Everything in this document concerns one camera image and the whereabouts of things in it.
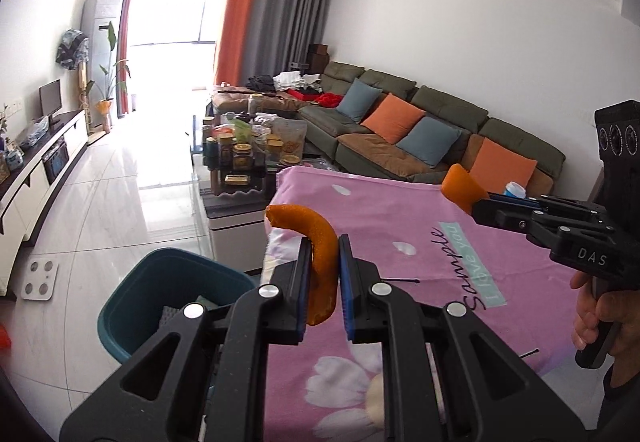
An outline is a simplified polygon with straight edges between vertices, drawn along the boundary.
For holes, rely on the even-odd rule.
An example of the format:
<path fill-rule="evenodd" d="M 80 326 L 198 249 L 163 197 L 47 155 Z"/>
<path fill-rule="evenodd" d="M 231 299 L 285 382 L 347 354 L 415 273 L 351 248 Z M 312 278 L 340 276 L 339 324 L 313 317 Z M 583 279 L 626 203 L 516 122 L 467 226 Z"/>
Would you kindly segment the right hand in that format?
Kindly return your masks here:
<path fill-rule="evenodd" d="M 591 290 L 591 277 L 577 272 L 570 280 L 570 288 L 578 292 L 576 319 L 572 341 L 574 346 L 585 349 L 593 344 L 598 336 L 598 327 L 604 323 L 620 324 L 620 331 L 612 344 L 610 353 L 621 358 L 639 358 L 639 292 L 608 292 L 598 299 Z"/>

